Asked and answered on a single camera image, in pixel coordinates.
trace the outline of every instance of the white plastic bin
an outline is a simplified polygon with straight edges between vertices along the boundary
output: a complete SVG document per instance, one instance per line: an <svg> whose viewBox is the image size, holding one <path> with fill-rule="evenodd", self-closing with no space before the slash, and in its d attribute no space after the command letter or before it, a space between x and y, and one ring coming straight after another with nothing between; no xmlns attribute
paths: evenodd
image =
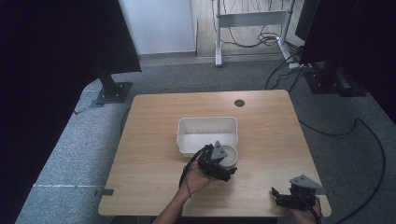
<svg viewBox="0 0 396 224"><path fill-rule="evenodd" d="M177 145L184 157L192 157L205 145L238 147L236 119L233 117L184 118L178 122Z"/></svg>

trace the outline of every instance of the gray carpet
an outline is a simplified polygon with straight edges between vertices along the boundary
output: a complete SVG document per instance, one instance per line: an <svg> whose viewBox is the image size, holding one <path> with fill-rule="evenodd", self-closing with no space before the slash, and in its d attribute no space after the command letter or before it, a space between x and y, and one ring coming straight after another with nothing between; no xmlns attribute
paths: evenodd
<svg viewBox="0 0 396 224"><path fill-rule="evenodd" d="M266 79L281 61L196 63L143 67L142 73L114 75L116 81L132 81L127 102L90 108L101 89L96 80L84 90L56 148L20 213L17 223L110 223L97 208L120 140L122 117L137 94L195 91L263 90ZM277 74L288 72L286 66ZM288 90L297 72L281 81L277 89ZM269 86L273 86L276 76ZM360 118L376 133L387 167L372 201L345 223L394 223L396 214L396 126L373 97L342 98L313 95L301 76L290 92L300 120L328 133L345 133ZM346 137L330 137L302 125L306 141L328 191L335 223L358 208L370 196L381 174L381 150L373 135L358 122ZM148 223L139 217L137 223ZM278 223L292 223L281 218Z"/></svg>

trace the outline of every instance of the wooden table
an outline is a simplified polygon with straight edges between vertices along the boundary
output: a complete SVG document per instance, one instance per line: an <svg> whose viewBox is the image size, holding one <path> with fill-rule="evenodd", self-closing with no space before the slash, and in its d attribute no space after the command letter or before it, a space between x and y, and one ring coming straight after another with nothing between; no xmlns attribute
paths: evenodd
<svg viewBox="0 0 396 224"><path fill-rule="evenodd" d="M238 107L236 100L245 105ZM183 209L187 217L283 217L271 187L290 194L289 180L304 174L320 184L286 91L227 91L138 95L125 124L99 213L158 216L171 201L188 159L177 147L182 118L234 117L238 170L229 182L210 183ZM325 217L331 213L320 196Z"/></svg>

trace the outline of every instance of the white wall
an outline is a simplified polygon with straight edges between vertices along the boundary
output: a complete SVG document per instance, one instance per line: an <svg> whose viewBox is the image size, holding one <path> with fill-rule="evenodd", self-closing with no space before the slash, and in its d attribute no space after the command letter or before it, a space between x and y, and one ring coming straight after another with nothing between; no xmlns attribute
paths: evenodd
<svg viewBox="0 0 396 224"><path fill-rule="evenodd" d="M137 54L195 51L189 0L119 0Z"/></svg>

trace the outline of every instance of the metal frame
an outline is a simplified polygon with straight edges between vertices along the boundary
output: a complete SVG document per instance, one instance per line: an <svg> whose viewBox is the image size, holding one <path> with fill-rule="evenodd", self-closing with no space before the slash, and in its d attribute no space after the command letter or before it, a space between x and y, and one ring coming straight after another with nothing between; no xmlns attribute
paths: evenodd
<svg viewBox="0 0 396 224"><path fill-rule="evenodd" d="M288 34L291 15L293 13L295 0L290 0L289 8L286 11L269 11L257 13L241 13L241 14L220 14L220 0L216 0L216 18L215 24L217 28L216 35L216 66L221 67L221 38L220 28L255 26L255 25L283 25L284 29L277 41L280 51L287 63L293 63L290 53L285 46L286 35Z"/></svg>

